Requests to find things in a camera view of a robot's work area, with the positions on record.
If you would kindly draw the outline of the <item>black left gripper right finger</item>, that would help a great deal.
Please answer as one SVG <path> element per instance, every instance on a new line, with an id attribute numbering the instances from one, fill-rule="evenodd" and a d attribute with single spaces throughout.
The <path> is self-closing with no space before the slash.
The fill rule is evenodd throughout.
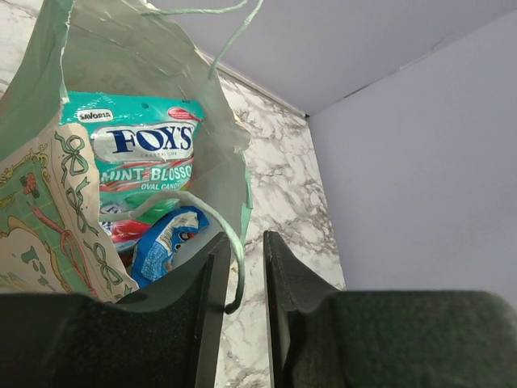
<path id="1" fill-rule="evenodd" d="M 263 235 L 274 387 L 513 387 L 516 313 L 466 290 L 343 291 Z"/>

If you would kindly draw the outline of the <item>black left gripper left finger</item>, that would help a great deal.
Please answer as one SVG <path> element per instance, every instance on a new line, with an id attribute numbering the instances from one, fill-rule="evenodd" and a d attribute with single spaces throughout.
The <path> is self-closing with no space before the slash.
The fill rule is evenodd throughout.
<path id="1" fill-rule="evenodd" d="M 217 234 L 186 263 L 116 303 L 4 293 L 2 386 L 212 386 L 230 256 L 228 237 Z"/>

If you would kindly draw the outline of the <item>green paper gift bag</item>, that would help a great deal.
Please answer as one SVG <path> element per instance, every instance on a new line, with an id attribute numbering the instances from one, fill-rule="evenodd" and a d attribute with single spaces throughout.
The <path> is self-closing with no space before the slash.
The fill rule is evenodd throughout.
<path id="1" fill-rule="evenodd" d="M 117 302 L 222 231 L 245 286 L 250 134 L 173 11 L 45 1 L 1 99 L 1 287 Z"/>

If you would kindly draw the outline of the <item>green Fox's mint candy bag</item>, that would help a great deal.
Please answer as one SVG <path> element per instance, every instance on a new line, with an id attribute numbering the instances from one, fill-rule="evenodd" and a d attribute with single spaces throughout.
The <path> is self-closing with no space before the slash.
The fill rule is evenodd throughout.
<path id="1" fill-rule="evenodd" d="M 187 189 L 204 118 L 193 100 L 71 91 L 61 122 L 87 131 L 106 215 L 135 210 L 161 190 Z"/>

